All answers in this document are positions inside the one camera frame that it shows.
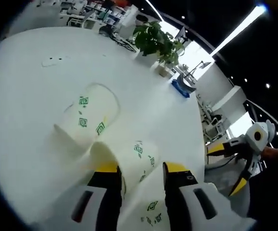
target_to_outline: white paper cup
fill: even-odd
[[[115,94],[104,85],[93,83],[66,109],[54,128],[86,150],[116,120],[119,112]]]
[[[157,147],[148,141],[93,143],[90,149],[89,167],[96,170],[112,162],[116,162],[119,166],[125,182],[125,193],[128,193],[153,171],[160,162],[160,156]]]

